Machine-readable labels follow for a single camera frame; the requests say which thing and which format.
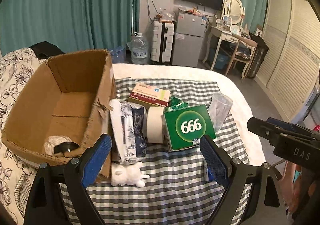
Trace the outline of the grey checkered cloth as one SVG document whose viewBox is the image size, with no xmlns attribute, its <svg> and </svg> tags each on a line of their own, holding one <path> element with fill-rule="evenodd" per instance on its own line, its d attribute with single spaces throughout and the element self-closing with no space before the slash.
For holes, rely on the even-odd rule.
<svg viewBox="0 0 320 225">
<path fill-rule="evenodd" d="M 167 89 L 190 106 L 208 105 L 213 93 L 222 91 L 216 81 L 127 77 L 116 80 L 117 99 L 126 100 L 138 82 Z M 216 142 L 230 157 L 249 164 L 231 113 L 218 131 Z M 106 224 L 205 224 L 224 187 L 205 181 L 203 161 L 198 146 L 177 152 L 168 152 L 164 145 L 148 146 L 141 168 L 150 176 L 145 187 L 113 187 L 101 182 L 90 185 L 87 192 Z"/>
</svg>

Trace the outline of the white rabbit figurine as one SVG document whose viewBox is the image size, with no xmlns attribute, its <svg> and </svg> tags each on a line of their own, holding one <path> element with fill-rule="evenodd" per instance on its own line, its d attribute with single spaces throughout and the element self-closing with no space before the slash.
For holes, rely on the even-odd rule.
<svg viewBox="0 0 320 225">
<path fill-rule="evenodd" d="M 131 165 L 111 164 L 111 185 L 124 186 L 135 185 L 139 188 L 145 187 L 144 179 L 150 178 L 141 172 L 142 162 L 136 162 Z"/>
</svg>

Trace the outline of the silver mini fridge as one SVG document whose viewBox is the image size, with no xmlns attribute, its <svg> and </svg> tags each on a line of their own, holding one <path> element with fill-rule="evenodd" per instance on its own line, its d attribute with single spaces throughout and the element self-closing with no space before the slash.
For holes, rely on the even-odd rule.
<svg viewBox="0 0 320 225">
<path fill-rule="evenodd" d="M 175 30 L 172 64 L 196 67 L 206 29 L 206 17 L 179 12 Z"/>
</svg>

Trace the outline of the black tape roll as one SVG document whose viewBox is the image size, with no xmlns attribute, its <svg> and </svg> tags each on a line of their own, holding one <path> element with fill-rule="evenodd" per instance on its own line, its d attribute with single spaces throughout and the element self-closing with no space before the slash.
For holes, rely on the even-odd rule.
<svg viewBox="0 0 320 225">
<path fill-rule="evenodd" d="M 71 152 L 80 146 L 75 142 L 63 142 L 54 146 L 54 154 Z"/>
</svg>

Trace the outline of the clear plastic cup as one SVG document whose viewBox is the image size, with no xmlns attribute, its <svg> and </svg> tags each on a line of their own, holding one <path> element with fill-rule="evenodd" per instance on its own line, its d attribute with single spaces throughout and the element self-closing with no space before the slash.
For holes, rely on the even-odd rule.
<svg viewBox="0 0 320 225">
<path fill-rule="evenodd" d="M 220 92 L 213 93 L 208 106 L 208 113 L 216 132 L 223 126 L 232 105 L 233 101 L 228 96 Z"/>
</svg>

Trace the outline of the white suitcase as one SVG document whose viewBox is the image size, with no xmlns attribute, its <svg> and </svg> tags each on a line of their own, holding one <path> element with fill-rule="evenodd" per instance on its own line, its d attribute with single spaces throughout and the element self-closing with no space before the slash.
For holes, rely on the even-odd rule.
<svg viewBox="0 0 320 225">
<path fill-rule="evenodd" d="M 152 26 L 151 60 L 157 63 L 170 62 L 174 42 L 174 23 L 154 21 Z"/>
</svg>

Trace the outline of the wooden chair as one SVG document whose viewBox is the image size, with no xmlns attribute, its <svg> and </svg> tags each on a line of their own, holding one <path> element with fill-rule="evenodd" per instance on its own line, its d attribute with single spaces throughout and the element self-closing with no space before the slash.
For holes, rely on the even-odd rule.
<svg viewBox="0 0 320 225">
<path fill-rule="evenodd" d="M 225 51 L 226 55 L 230 57 L 229 64 L 225 71 L 225 76 L 229 73 L 232 67 L 235 67 L 238 62 L 241 62 L 245 64 L 241 78 L 245 79 L 252 64 L 258 44 L 257 42 L 249 38 L 241 37 L 240 35 L 232 34 L 232 36 L 237 39 L 237 43 L 235 44 L 232 53 Z"/>
</svg>

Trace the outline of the louvered wardrobe doors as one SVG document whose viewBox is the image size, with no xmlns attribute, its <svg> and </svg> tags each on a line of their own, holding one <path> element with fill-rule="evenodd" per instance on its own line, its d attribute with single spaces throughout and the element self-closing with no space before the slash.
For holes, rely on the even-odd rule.
<svg viewBox="0 0 320 225">
<path fill-rule="evenodd" d="M 255 81 L 288 121 L 306 105 L 319 74 L 319 19 L 307 0 L 268 0 L 269 47 Z"/>
</svg>

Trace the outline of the white dressing table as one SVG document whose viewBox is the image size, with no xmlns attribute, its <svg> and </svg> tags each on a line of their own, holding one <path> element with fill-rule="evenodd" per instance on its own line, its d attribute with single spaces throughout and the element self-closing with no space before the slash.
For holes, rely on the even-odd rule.
<svg viewBox="0 0 320 225">
<path fill-rule="evenodd" d="M 203 64 L 206 64 L 209 62 L 210 44 L 211 44 L 211 40 L 213 37 L 217 38 L 217 45 L 216 45 L 216 49 L 215 49 L 215 56 L 213 58 L 213 62 L 211 63 L 210 68 L 209 68 L 211 71 L 213 71 L 214 66 L 216 64 L 217 56 L 219 54 L 222 41 L 228 41 L 231 43 L 241 42 L 247 48 L 250 49 L 250 52 L 251 52 L 250 56 L 249 56 L 250 59 L 254 54 L 255 47 L 252 47 L 249 45 L 250 43 L 252 43 L 252 41 L 250 39 L 241 37 L 239 35 L 235 35 L 229 31 L 224 31 L 224 30 L 221 30 L 217 27 L 213 27 L 211 24 L 208 24 L 206 27 L 206 30 L 204 32 L 202 49 L 201 49 L 201 51 L 204 52 L 204 58 L 201 59 Z"/>
</svg>

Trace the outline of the blue Vinda tissue pack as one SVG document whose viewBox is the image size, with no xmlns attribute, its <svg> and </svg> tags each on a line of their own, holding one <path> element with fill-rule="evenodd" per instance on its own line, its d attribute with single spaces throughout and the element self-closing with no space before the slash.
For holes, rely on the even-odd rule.
<svg viewBox="0 0 320 225">
<path fill-rule="evenodd" d="M 210 168 L 208 167 L 206 161 L 203 161 L 203 171 L 204 171 L 204 179 L 206 182 L 215 181 L 213 173 L 211 172 Z"/>
</svg>

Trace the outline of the brown cardboard box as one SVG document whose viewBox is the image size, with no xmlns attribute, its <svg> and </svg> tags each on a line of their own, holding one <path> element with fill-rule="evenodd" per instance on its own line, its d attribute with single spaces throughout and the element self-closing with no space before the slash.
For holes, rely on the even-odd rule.
<svg viewBox="0 0 320 225">
<path fill-rule="evenodd" d="M 2 130 L 8 149 L 30 162 L 67 163 L 111 134 L 110 100 L 116 97 L 112 59 L 103 49 L 51 57 L 31 76 Z M 66 136 L 80 147 L 48 155 L 50 136 Z"/>
</svg>

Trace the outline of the green snack bag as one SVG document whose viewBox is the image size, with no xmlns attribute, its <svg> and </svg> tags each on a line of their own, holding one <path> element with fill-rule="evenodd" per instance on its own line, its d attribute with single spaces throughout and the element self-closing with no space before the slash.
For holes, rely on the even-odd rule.
<svg viewBox="0 0 320 225">
<path fill-rule="evenodd" d="M 166 112 L 175 111 L 178 109 L 188 108 L 189 105 L 187 102 L 182 101 L 181 99 L 171 96 L 169 99 L 168 107 L 165 109 Z"/>
</svg>

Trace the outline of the red yellow medicine box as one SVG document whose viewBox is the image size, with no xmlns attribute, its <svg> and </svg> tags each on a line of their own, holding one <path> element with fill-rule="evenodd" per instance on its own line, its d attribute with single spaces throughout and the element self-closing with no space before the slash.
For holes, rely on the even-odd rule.
<svg viewBox="0 0 320 225">
<path fill-rule="evenodd" d="M 136 103 L 149 109 L 152 106 L 166 108 L 169 104 L 170 91 L 137 83 L 131 91 L 127 101 Z"/>
</svg>

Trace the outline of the pack of water bottles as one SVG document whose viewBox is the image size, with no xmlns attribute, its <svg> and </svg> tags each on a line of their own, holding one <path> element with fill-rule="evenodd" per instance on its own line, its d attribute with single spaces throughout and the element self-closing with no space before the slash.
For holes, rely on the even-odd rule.
<svg viewBox="0 0 320 225">
<path fill-rule="evenodd" d="M 126 60 L 126 51 L 124 47 L 116 47 L 110 50 L 110 54 L 112 57 L 112 63 L 124 63 Z"/>
</svg>

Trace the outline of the black clothing pile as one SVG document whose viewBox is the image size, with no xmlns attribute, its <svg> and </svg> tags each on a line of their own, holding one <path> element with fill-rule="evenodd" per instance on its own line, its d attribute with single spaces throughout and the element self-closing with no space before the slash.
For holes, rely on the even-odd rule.
<svg viewBox="0 0 320 225">
<path fill-rule="evenodd" d="M 48 59 L 52 56 L 63 55 L 64 52 L 54 44 L 47 41 L 39 42 L 30 46 L 39 60 Z"/>
</svg>

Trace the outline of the large water bottle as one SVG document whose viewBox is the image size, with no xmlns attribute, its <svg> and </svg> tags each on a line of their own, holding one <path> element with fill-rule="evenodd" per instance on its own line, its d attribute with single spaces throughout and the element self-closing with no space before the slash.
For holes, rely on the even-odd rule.
<svg viewBox="0 0 320 225">
<path fill-rule="evenodd" d="M 131 60 L 133 64 L 147 64 L 149 62 L 149 45 L 143 33 L 135 33 L 130 42 Z"/>
</svg>

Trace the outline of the white tape roll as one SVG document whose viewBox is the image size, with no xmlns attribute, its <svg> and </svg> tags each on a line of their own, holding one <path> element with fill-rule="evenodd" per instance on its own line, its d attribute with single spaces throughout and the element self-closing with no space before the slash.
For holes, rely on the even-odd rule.
<svg viewBox="0 0 320 225">
<path fill-rule="evenodd" d="M 146 121 L 146 133 L 149 143 L 163 144 L 163 107 L 150 107 Z"/>
</svg>

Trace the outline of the crumpled white tissue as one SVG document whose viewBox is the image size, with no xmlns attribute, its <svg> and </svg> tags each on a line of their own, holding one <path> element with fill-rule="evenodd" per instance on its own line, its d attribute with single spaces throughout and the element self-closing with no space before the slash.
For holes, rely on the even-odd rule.
<svg viewBox="0 0 320 225">
<path fill-rule="evenodd" d="M 54 146 L 63 142 L 71 142 L 71 139 L 66 136 L 50 136 L 44 143 L 45 153 L 51 156 L 56 155 L 54 154 Z"/>
</svg>

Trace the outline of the green 666 box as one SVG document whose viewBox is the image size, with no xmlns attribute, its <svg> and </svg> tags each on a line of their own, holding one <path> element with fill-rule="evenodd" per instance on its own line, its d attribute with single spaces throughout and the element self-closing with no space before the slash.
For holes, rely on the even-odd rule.
<svg viewBox="0 0 320 225">
<path fill-rule="evenodd" d="M 206 105 L 197 105 L 164 113 L 168 148 L 171 152 L 193 148 L 200 138 L 215 139 L 215 130 Z"/>
</svg>

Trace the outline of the oval vanity mirror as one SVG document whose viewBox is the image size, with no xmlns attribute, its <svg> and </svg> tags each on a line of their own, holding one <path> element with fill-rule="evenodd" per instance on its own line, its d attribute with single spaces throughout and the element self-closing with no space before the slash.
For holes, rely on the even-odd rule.
<svg viewBox="0 0 320 225">
<path fill-rule="evenodd" d="M 231 25 L 241 24 L 245 17 L 245 8 L 241 0 L 227 0 L 223 6 L 223 18 L 227 18 Z"/>
</svg>

